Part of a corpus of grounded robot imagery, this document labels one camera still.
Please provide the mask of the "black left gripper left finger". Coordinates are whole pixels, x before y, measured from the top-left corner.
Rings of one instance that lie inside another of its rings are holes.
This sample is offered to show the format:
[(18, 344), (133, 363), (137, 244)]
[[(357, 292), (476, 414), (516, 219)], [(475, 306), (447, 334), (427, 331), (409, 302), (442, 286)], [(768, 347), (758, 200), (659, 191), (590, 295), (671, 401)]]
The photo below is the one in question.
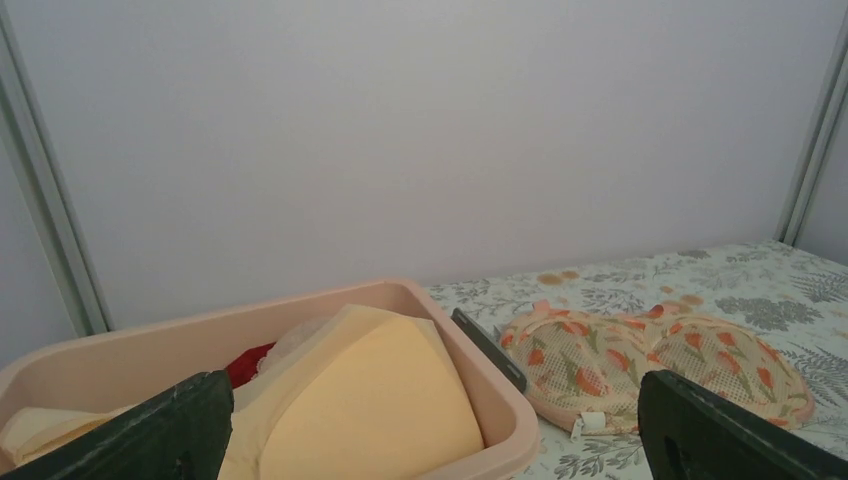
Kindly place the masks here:
[(3, 479), (215, 479), (232, 433), (223, 370), (197, 373)]

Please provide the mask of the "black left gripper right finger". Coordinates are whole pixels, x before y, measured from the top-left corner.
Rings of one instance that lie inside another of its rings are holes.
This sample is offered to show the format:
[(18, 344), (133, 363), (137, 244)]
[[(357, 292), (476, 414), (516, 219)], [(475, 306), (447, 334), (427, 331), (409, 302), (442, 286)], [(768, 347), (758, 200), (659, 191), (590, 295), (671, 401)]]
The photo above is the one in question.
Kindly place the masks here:
[(670, 371), (647, 373), (639, 436), (655, 479), (845, 479), (847, 461)]

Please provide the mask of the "floral mesh laundry bag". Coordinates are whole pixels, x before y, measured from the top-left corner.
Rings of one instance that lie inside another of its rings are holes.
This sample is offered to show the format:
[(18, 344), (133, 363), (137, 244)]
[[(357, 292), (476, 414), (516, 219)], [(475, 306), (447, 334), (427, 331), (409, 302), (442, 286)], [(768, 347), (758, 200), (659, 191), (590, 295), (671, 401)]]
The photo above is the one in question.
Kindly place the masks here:
[(525, 374), (534, 410), (575, 437), (637, 431), (641, 381), (659, 370), (785, 429), (815, 409), (806, 381), (776, 349), (687, 307), (604, 316), (539, 301), (504, 327), (500, 344)]

